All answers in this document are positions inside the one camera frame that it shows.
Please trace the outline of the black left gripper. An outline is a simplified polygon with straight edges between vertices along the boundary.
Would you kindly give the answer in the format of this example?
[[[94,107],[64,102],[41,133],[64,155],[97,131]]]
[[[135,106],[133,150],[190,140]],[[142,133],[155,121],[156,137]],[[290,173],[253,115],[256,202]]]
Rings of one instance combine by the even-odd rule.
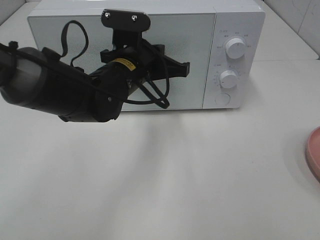
[[[101,23],[113,29],[113,50],[100,52],[101,62],[109,64],[116,60],[136,77],[149,81],[167,77],[186,78],[190,73],[190,62],[180,63],[166,55],[163,44],[150,44],[142,33],[151,26],[149,16],[141,11],[104,9]]]

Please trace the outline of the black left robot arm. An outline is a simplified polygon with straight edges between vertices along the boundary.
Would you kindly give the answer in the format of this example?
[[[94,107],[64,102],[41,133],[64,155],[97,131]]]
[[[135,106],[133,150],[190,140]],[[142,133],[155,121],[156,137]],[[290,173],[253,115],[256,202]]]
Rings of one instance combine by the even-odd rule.
[[[0,47],[0,94],[12,105],[58,116],[64,122],[106,123],[116,120],[124,104],[139,105],[129,96],[140,90],[144,105],[167,109],[169,92],[157,80],[187,77],[190,63],[165,55],[163,44],[151,44],[143,32],[151,26],[144,12],[105,9],[101,23],[112,29],[112,50],[100,52],[102,67],[86,74],[68,54],[69,24],[62,29],[62,54],[50,48],[20,48],[16,41]]]

